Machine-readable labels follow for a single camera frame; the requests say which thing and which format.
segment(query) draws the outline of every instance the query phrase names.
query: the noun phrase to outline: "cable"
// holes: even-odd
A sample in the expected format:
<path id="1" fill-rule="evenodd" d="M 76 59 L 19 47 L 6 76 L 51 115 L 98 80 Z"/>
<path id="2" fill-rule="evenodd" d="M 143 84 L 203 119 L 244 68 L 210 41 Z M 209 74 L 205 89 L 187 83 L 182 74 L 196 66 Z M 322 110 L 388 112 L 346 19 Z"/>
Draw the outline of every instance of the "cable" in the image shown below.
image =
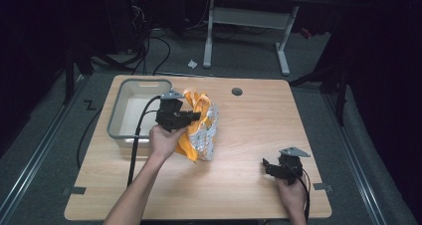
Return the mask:
<path id="1" fill-rule="evenodd" d="M 242 29 L 242 28 L 239 28 L 238 30 L 242 33 L 254 34 L 254 35 L 261 35 L 261 34 L 271 33 L 273 31 L 276 31 L 276 29 L 271 29 L 271 28 L 262 29 L 261 32 L 253 32 L 250 30 Z"/>
<path id="2" fill-rule="evenodd" d="M 97 50 L 81 43 L 81 42 L 77 42 L 75 41 L 74 44 L 78 47 L 80 47 L 80 49 L 82 49 L 85 53 L 88 53 L 89 55 L 94 55 L 98 58 L 100 58 L 101 60 L 105 61 L 106 63 L 108 63 L 110 66 L 116 67 L 122 71 L 130 71 L 131 68 L 128 68 L 125 64 L 120 63 L 116 60 L 114 60 L 113 58 L 109 57 L 106 54 L 100 53 Z"/>
<path id="3" fill-rule="evenodd" d="M 137 144 L 139 140 L 139 134 L 140 134 L 140 125 L 142 124 L 143 117 L 147 114 L 147 111 L 149 106 L 155 101 L 160 99 L 161 96 L 155 96 L 149 102 L 146 104 L 145 108 L 143 109 L 142 114 L 140 115 L 139 122 L 137 123 L 136 131 L 133 138 L 133 147 L 132 147 L 132 154 L 130 158 L 130 169 L 129 169 L 129 176 L 127 178 L 127 186 L 130 185 L 131 181 L 133 180 L 133 172 L 134 172 L 134 165 L 136 163 L 136 154 L 137 154 Z"/>
<path id="4" fill-rule="evenodd" d="M 91 62 L 93 64 L 96 64 L 98 66 L 102 66 L 102 67 L 109 67 L 109 66 L 113 66 L 116 67 L 120 70 L 123 71 L 132 71 L 132 74 L 134 73 L 134 69 L 133 68 L 129 68 L 127 67 L 128 65 L 135 63 L 138 60 L 142 60 L 142 58 L 145 57 L 146 52 L 144 52 L 144 46 L 143 46 L 143 40 L 146 37 L 149 37 L 149 26 L 152 23 L 152 20 L 150 20 L 148 17 L 146 17 L 148 15 L 149 12 L 143 12 L 139 7 L 137 6 L 132 6 L 133 9 L 136 10 L 137 14 L 135 15 L 134 19 L 131 21 L 132 25 L 135 27 L 135 46 L 134 48 L 138 49 L 136 55 L 131 58 L 128 59 L 127 61 L 124 62 L 117 62 L 116 60 L 112 59 L 111 57 L 107 56 L 107 55 L 103 55 L 102 53 L 99 52 L 93 52 L 93 50 L 90 50 L 89 52 L 91 52 L 92 55 L 97 56 L 98 58 L 100 58 L 102 61 L 104 61 L 104 63 L 97 61 L 96 59 L 91 58 Z M 135 19 L 139 16 L 142 15 L 142 20 L 141 20 L 141 25 L 140 25 L 140 29 L 141 30 L 137 30 L 136 24 L 135 24 Z"/>
<path id="5" fill-rule="evenodd" d="M 147 46 L 146 46 L 146 53 L 148 53 L 149 52 L 149 46 L 151 45 L 150 44 L 150 37 L 148 36 L 148 44 L 147 44 Z M 142 74 L 144 75 L 144 76 L 146 76 L 146 55 L 145 55 L 145 58 L 143 59 L 143 67 L 142 67 Z"/>
<path id="6" fill-rule="evenodd" d="M 192 33 L 192 32 L 189 32 L 189 31 L 192 31 L 192 30 L 199 31 L 198 29 L 200 29 L 201 27 L 206 26 L 206 25 L 207 24 L 203 24 L 203 25 L 200 25 L 200 26 L 198 26 L 196 28 L 190 28 L 189 30 L 186 30 L 184 32 L 187 33 L 187 34 L 189 34 L 189 35 L 193 35 L 193 36 L 202 36 L 202 35 L 205 35 L 205 34 L 208 33 L 208 31 L 206 29 L 205 30 L 202 30 L 202 32 L 200 31 L 200 33 Z"/>
<path id="7" fill-rule="evenodd" d="M 168 57 L 170 56 L 170 45 L 167 43 L 167 42 L 165 42 L 164 40 L 162 40 L 162 39 L 159 39 L 159 38 L 157 38 L 156 40 L 159 40 L 159 41 L 161 41 L 161 42 L 163 42 L 163 43 L 165 43 L 166 45 L 167 45 L 167 47 L 168 47 L 168 53 L 167 53 L 167 56 L 165 56 L 165 58 L 164 58 L 164 60 L 160 63 L 160 64 L 158 64 L 158 66 L 156 66 L 155 67 L 155 70 L 154 70 L 154 72 L 152 73 L 152 75 L 153 76 L 155 76 L 155 74 L 156 74 L 156 72 L 157 72 L 157 70 L 159 69 L 159 67 L 161 67 L 161 65 L 168 59 Z"/>
<path id="8" fill-rule="evenodd" d="M 154 110 L 154 111 L 148 111 L 145 114 L 148 114 L 148 113 L 157 113 L 157 112 L 158 112 L 158 110 Z"/>
<path id="9" fill-rule="evenodd" d="M 151 37 L 151 39 L 164 38 L 168 34 L 168 29 L 166 29 L 166 28 L 152 29 L 152 31 L 164 31 L 164 33 L 160 36 Z"/>
<path id="10" fill-rule="evenodd" d="M 210 0 L 207 0 L 207 4 L 205 5 L 204 13 L 202 14 L 202 17 L 198 21 L 198 23 L 196 25 L 192 26 L 192 27 L 186 28 L 185 30 L 194 29 L 194 28 L 202 27 L 203 25 L 206 25 L 206 23 L 204 23 L 204 24 L 201 24 L 201 23 L 202 23 L 202 21 L 204 21 L 205 15 L 207 14 L 207 11 L 208 11 L 207 9 L 209 7 L 209 4 L 210 4 Z"/>
<path id="11" fill-rule="evenodd" d="M 145 46 L 143 44 L 142 44 L 142 51 L 144 52 L 144 54 L 143 54 L 142 58 L 139 59 L 139 62 L 136 64 L 136 66 L 133 68 L 133 70 L 131 72 L 132 75 L 134 75 L 136 73 L 137 68 L 139 67 L 140 63 L 142 61 L 145 61 L 146 54 L 148 53 L 148 50 L 145 49 Z"/>
<path id="12" fill-rule="evenodd" d="M 78 150 L 77 150 L 77 166 L 78 166 L 78 169 L 81 169 L 81 166 L 82 166 L 81 160 L 80 160 L 82 142 L 84 141 L 84 138 L 87 135 L 88 129 L 91 127 L 91 124 L 94 122 L 94 119 L 96 119 L 96 117 L 99 116 L 99 114 L 102 110 L 103 110 L 103 108 L 100 108 L 99 111 L 94 115 L 94 117 L 91 119 L 90 123 L 85 128 L 85 131 L 84 131 L 84 133 L 81 137 L 80 143 L 78 145 Z"/>
<path id="13" fill-rule="evenodd" d="M 311 207 L 311 180 L 310 180 L 310 177 L 308 176 L 307 172 L 304 169 L 302 169 L 302 171 L 307 175 L 308 181 L 310 182 L 310 186 L 307 189 L 307 186 L 305 185 L 304 181 L 300 177 L 298 177 L 299 182 L 302 184 L 305 191 L 307 192 L 307 205 L 306 205 L 306 208 L 305 208 L 305 219 L 308 222 L 308 219 L 310 217 L 310 207 Z"/>
<path id="14" fill-rule="evenodd" d="M 226 37 L 226 38 L 220 38 L 220 37 L 217 37 L 217 36 L 215 36 L 215 34 L 213 33 L 213 38 L 215 38 L 215 39 L 218 39 L 218 40 L 228 40 L 228 39 L 231 39 L 231 38 L 233 38 L 234 36 L 236 36 L 237 35 L 237 33 L 238 33 L 238 27 L 236 27 L 236 26 L 226 26 L 226 27 L 224 27 L 224 26 L 222 26 L 221 28 L 234 28 L 235 30 L 234 30 L 234 32 L 233 32 L 233 34 L 232 35 L 230 35 L 229 37 Z"/>

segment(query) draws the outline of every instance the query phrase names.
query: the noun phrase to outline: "tape mark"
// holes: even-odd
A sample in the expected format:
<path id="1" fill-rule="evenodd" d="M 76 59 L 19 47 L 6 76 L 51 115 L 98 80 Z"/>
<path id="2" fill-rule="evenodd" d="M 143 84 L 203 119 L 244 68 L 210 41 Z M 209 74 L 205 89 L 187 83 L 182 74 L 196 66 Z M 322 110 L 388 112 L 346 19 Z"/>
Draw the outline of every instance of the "tape mark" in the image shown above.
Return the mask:
<path id="1" fill-rule="evenodd" d="M 95 111 L 97 108 L 92 108 L 93 100 L 84 100 L 84 103 L 88 103 L 87 111 Z"/>
<path id="2" fill-rule="evenodd" d="M 87 189 L 85 187 L 72 187 L 72 188 L 65 188 L 63 190 L 63 196 L 69 196 L 71 194 L 85 194 L 85 191 L 87 191 Z"/>
<path id="3" fill-rule="evenodd" d="M 326 192 L 333 192 L 332 186 L 325 183 L 314 183 L 315 190 L 325 190 Z"/>

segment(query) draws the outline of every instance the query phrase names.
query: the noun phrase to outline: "desk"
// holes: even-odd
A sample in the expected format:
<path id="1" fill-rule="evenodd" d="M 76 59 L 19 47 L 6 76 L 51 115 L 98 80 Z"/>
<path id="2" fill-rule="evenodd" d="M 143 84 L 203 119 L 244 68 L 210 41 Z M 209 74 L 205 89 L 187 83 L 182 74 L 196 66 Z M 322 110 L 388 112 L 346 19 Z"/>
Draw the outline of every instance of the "desk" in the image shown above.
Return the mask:
<path id="1" fill-rule="evenodd" d="M 288 42 L 292 27 L 295 23 L 298 10 L 299 6 L 294 6 L 292 12 L 289 14 L 214 7 L 214 0 L 210 0 L 208 13 L 208 34 L 205 43 L 203 67 L 211 67 L 213 43 L 212 30 L 214 23 L 262 27 L 284 30 L 284 34 L 280 39 L 280 43 L 276 43 L 276 51 L 279 57 L 282 74 L 288 76 L 290 74 L 290 70 L 286 60 L 285 47 L 286 43 Z"/>
<path id="2" fill-rule="evenodd" d="M 94 131 L 75 183 L 84 194 L 72 194 L 65 211 L 69 220 L 103 220 L 126 188 L 130 148 L 119 147 L 106 125 L 120 83 L 128 78 L 168 79 L 178 92 L 195 87 L 219 107 L 212 161 L 196 163 L 174 153 L 161 168 L 149 196 L 144 219 L 287 218 L 275 180 L 266 175 L 265 157 L 277 164 L 279 150 L 296 146 L 312 183 L 321 183 L 317 165 L 289 84 L 281 80 L 117 76 Z M 233 88 L 243 91 L 232 95 Z M 139 158 L 137 173 L 144 163 Z M 330 216 L 324 190 L 311 191 L 311 218 Z"/>

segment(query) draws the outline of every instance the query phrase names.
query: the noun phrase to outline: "dark background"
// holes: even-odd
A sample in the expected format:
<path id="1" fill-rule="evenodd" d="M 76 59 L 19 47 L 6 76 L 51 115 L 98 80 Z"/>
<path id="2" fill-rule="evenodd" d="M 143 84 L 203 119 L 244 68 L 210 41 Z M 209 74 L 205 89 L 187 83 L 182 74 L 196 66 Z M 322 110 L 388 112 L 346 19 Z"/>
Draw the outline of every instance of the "dark background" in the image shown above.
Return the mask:
<path id="1" fill-rule="evenodd" d="M 70 35 L 104 54 L 133 48 L 129 1 L 0 0 L 1 154 L 64 69 Z M 330 8 L 302 7 L 294 31 L 333 32 L 316 71 L 347 55 L 348 83 L 367 131 L 422 223 L 421 0 L 343 1 L 375 4 L 342 17 Z M 151 0 L 157 3 L 156 20 L 182 34 L 184 17 L 198 19 L 205 0 Z"/>

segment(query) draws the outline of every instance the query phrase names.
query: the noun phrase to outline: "snack bag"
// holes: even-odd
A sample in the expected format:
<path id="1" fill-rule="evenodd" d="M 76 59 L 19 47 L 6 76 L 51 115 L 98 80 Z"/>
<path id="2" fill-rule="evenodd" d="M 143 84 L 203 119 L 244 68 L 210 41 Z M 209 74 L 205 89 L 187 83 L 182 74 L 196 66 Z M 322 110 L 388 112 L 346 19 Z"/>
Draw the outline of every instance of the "snack bag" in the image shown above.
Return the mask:
<path id="1" fill-rule="evenodd" d="M 176 152 L 186 155 L 190 160 L 211 160 L 214 151 L 214 137 L 217 130 L 218 107 L 206 95 L 199 95 L 194 89 L 183 92 L 195 113 L 201 112 L 201 118 L 193 121 L 180 136 Z"/>

